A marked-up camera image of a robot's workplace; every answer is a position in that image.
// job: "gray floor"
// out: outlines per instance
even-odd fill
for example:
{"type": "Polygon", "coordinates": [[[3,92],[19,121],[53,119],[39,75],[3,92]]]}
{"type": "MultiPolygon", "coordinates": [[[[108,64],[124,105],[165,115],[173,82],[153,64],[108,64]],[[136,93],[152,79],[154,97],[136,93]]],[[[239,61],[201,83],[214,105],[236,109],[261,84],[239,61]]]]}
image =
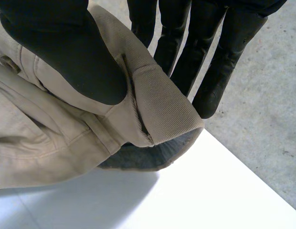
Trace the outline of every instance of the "gray floor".
{"type": "MultiPolygon", "coordinates": [[[[127,0],[95,1],[130,28],[127,0]]],[[[151,53],[160,28],[158,13],[151,53]]],[[[296,209],[296,0],[271,15],[247,46],[206,129],[296,209]]]]}

